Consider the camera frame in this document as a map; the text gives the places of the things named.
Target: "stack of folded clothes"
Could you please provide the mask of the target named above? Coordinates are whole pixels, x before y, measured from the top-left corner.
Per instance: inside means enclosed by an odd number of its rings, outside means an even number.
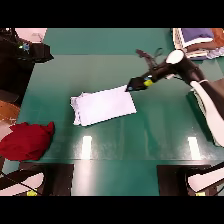
[[[223,28],[173,28],[176,49],[182,49],[191,60],[224,56]]]

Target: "dark red fabric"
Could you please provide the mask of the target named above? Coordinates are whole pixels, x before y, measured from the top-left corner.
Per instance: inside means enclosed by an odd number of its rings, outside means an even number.
[[[49,147],[54,134],[54,123],[42,126],[24,122],[10,129],[13,132],[0,142],[0,155],[9,160],[39,160]]]

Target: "brown folded cloth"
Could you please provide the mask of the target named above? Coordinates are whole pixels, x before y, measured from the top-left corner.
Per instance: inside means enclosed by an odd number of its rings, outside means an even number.
[[[224,33],[222,28],[210,28],[214,34],[216,47],[224,46]]]
[[[205,49],[205,50],[214,50],[216,49],[216,43],[213,41],[211,42],[205,42],[205,43],[198,43],[198,44],[192,44],[187,48],[187,52],[196,51],[199,49]]]

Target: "green table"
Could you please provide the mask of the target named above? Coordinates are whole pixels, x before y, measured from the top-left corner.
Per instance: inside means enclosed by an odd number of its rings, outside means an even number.
[[[55,122],[53,142],[39,162],[75,163],[73,195],[158,195],[157,164],[198,159],[188,137],[197,139],[200,160],[224,159],[224,149],[207,141],[196,120],[186,97],[190,87],[176,79],[132,93],[136,114],[73,125],[70,97],[125,85],[143,74],[147,65],[134,55],[136,48],[152,52],[162,46],[165,55],[173,50],[168,29],[125,30],[49,29],[45,42],[55,59],[35,66],[24,97],[17,122]],[[216,60],[199,66],[209,80],[223,77]],[[82,158],[84,136],[92,137],[90,161]]]

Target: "red cloth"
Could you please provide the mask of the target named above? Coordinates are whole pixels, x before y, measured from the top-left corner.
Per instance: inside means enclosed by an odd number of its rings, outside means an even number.
[[[54,123],[47,126],[26,122],[10,127],[13,131],[0,142],[0,155],[9,160],[39,160],[48,149]]]

